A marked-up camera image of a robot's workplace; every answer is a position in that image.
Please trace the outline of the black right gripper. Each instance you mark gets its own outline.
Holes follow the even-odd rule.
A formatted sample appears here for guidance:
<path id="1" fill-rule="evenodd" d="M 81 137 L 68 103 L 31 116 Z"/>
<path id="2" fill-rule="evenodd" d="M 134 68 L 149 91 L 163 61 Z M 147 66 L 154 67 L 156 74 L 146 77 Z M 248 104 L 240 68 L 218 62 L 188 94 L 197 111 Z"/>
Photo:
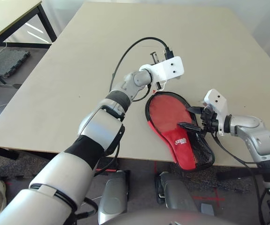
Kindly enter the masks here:
<path id="1" fill-rule="evenodd" d="M 203 128 L 201 129 L 199 126 L 188 122 L 178 123 L 177 125 L 179 127 L 191 133 L 201 132 L 202 135 L 206 135 L 207 133 L 215 133 L 218 131 L 219 122 L 216 119 L 217 113 L 211 107 L 191 106 L 187 108 L 187 111 L 201 115 L 201 124 Z"/>

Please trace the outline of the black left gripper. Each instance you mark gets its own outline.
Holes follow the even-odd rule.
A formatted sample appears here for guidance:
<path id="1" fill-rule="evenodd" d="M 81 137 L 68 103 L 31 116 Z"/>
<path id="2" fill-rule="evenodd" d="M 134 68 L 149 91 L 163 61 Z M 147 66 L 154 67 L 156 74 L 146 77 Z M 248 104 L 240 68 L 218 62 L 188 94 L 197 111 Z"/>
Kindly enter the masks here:
<path id="1" fill-rule="evenodd" d="M 156 52 L 152 52 L 152 53 L 150 53 L 150 55 L 151 55 L 151 57 L 152 57 L 152 59 L 154 61 L 154 64 L 159 63 Z M 159 82 L 156 82 L 155 85 L 156 85 L 157 90 L 160 90 L 162 88 Z"/>

